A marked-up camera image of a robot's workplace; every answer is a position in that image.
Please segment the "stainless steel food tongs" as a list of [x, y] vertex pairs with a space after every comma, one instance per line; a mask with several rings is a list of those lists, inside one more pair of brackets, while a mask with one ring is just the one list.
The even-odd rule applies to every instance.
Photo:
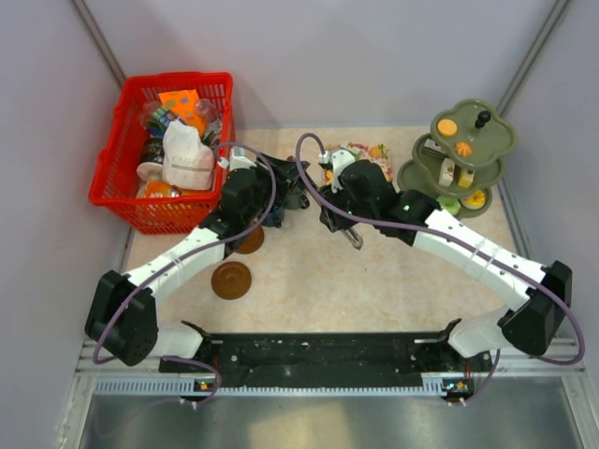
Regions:
[[354, 249], [360, 250], [363, 247], [363, 237], [355, 228], [350, 227], [348, 229], [345, 229], [343, 231], [343, 234], [349, 240], [350, 244]]

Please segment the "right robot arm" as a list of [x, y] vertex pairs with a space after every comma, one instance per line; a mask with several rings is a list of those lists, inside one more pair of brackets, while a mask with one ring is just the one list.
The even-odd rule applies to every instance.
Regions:
[[476, 318], [451, 322], [436, 355], [446, 369], [460, 369], [471, 356], [513, 347], [543, 356], [571, 305], [572, 270], [510, 252], [476, 233], [418, 190], [398, 191], [380, 166], [335, 151], [319, 158], [330, 172], [318, 189], [322, 222], [330, 231], [356, 223], [434, 254], [487, 286], [504, 305]]

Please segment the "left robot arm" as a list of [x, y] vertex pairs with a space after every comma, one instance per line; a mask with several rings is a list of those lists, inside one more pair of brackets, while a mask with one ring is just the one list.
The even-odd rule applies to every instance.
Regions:
[[196, 274], [229, 257], [267, 207], [285, 202], [309, 163], [270, 156], [251, 162], [236, 157], [217, 206], [177, 245], [124, 274], [111, 270], [95, 290], [85, 334], [129, 367], [150, 356], [176, 356], [189, 369], [212, 360], [204, 332], [190, 323], [161, 325], [157, 309]]

